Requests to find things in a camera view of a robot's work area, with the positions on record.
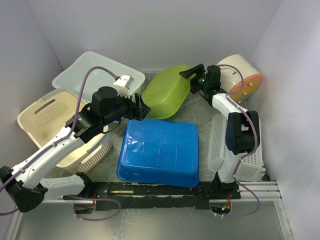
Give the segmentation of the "blue plastic tub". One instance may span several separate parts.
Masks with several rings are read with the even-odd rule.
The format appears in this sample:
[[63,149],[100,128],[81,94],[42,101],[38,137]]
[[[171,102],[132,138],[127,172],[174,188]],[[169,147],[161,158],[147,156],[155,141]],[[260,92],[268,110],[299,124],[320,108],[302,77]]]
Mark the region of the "blue plastic tub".
[[124,182],[197,186],[200,181],[197,125],[156,119],[130,120],[116,174]]

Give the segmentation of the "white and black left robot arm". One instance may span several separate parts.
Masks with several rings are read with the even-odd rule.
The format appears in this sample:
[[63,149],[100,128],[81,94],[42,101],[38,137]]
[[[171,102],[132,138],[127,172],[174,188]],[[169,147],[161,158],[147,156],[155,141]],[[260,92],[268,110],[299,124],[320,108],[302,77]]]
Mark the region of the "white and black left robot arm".
[[113,87],[99,88],[90,103],[76,107],[75,115],[50,142],[20,164],[1,167],[0,189],[6,190],[22,213],[46,199],[67,195],[89,199],[94,188],[85,173],[53,179],[46,178],[46,174],[70,153],[104,134],[105,126],[122,118],[142,121],[150,111],[138,93],[122,96]]

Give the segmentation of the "green plastic tray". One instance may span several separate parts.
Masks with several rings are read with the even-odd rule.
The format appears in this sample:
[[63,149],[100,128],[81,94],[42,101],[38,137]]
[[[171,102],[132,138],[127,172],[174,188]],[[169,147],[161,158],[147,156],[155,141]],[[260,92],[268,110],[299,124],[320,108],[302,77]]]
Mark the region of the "green plastic tray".
[[143,102],[151,109],[146,116],[148,119],[168,119],[179,110],[190,91],[190,81],[180,72],[189,68],[186,64],[172,66],[151,80],[141,95]]

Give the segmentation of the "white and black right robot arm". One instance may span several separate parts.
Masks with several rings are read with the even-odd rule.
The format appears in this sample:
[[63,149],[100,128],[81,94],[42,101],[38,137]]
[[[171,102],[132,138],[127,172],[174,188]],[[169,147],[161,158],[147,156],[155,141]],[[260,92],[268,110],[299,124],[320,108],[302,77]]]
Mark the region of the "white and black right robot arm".
[[246,110],[230,98],[233,92],[226,92],[221,87],[223,67],[231,68],[239,74],[241,88],[245,86],[240,70],[230,64],[210,65],[207,68],[199,64],[179,72],[185,79],[190,79],[190,92],[202,92],[202,98],[218,110],[227,120],[225,144],[228,149],[226,158],[217,175],[220,182],[212,186],[212,193],[218,199],[229,194],[228,184],[237,182],[236,174],[245,157],[254,154],[260,145],[260,123],[256,111]]

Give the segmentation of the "cream perforated laundry basket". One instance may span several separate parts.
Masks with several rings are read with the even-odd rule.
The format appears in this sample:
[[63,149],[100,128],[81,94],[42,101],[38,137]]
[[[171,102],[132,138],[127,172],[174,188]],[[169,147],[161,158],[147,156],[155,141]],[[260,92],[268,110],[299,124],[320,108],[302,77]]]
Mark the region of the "cream perforated laundry basket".
[[[78,97],[64,88],[58,88],[35,101],[17,117],[21,129],[32,141],[43,147],[74,115]],[[99,134],[76,149],[56,166],[75,174],[86,173],[104,158],[112,148],[110,136]]]

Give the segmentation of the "white perforated plastic basket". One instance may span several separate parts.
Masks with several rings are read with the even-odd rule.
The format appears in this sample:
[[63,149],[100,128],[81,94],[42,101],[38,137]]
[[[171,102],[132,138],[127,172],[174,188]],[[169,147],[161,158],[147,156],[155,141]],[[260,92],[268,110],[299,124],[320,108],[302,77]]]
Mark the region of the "white perforated plastic basket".
[[223,183],[239,181],[257,182],[261,177],[263,167],[262,147],[259,146],[254,154],[249,155],[240,162],[235,170],[242,153],[234,155],[228,150],[225,142],[227,119],[220,113],[212,118],[207,167],[213,173],[218,173],[218,178]]

